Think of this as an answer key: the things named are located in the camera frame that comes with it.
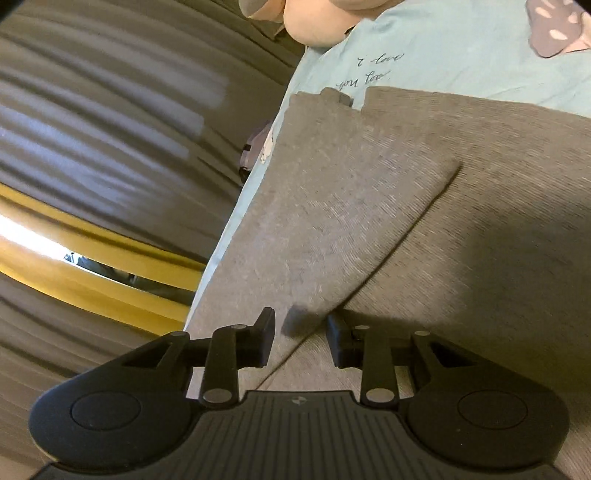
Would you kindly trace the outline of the grey sweatpants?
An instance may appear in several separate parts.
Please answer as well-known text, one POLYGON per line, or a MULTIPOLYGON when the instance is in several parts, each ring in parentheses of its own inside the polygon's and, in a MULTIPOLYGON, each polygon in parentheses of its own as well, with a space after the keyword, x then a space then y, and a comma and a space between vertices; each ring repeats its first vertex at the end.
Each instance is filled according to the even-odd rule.
POLYGON ((209 263, 194 336, 273 307, 246 388, 355 387, 328 372, 335 308, 428 330, 556 391, 558 467, 590 475, 590 118, 524 103, 367 90, 290 97, 252 203, 209 263))

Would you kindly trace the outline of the yellow curtain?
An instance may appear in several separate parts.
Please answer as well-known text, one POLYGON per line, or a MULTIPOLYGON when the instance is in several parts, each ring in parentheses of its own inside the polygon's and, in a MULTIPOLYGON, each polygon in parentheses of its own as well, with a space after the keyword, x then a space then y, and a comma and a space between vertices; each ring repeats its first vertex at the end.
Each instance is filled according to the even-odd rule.
POLYGON ((130 285, 195 293, 204 264, 1 188, 1 273, 37 293, 141 330, 183 328, 189 306, 130 285))

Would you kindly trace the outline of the dark bedside object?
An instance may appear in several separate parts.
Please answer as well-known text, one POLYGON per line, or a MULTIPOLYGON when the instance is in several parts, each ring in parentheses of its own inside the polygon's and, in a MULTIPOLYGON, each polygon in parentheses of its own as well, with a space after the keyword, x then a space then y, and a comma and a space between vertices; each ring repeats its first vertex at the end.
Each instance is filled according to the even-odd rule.
POLYGON ((263 145, 266 142, 266 137, 269 135, 272 125, 272 121, 266 122, 265 125, 253 131, 252 135, 245 141, 238 165, 238 176, 242 180, 242 183, 246 182, 250 172, 252 172, 253 167, 256 165, 256 160, 263 150, 263 145))

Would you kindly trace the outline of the grey curtain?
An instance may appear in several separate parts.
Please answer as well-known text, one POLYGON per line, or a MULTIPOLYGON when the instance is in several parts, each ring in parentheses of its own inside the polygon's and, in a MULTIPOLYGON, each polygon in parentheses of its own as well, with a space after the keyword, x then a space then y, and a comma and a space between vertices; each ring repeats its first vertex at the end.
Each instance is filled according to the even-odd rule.
POLYGON ((207 262, 303 50, 233 1, 5 1, 1 198, 88 240, 207 262))

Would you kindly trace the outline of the light blue mushroom bedsheet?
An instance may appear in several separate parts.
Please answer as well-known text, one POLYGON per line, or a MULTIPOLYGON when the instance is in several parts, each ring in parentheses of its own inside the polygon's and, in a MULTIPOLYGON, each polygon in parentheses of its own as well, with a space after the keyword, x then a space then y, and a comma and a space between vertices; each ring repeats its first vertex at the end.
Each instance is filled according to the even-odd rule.
MULTIPOLYGON (((332 90, 360 109, 373 87, 452 94, 524 103, 590 118, 590 57, 536 56, 528 44, 521 1, 412 1, 325 52, 304 55, 283 99, 274 131, 290 97, 332 90)), ((263 161, 240 196, 213 260, 222 256, 252 203, 263 161)))

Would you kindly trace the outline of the pink plush toy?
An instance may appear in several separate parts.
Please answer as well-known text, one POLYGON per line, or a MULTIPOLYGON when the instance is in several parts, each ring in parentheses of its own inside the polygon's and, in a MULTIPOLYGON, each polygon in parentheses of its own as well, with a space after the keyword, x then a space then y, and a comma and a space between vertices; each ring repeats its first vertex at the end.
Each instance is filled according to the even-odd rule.
POLYGON ((398 0, 245 0, 238 6, 246 18, 280 24, 307 47, 332 47, 363 20, 376 20, 398 0))

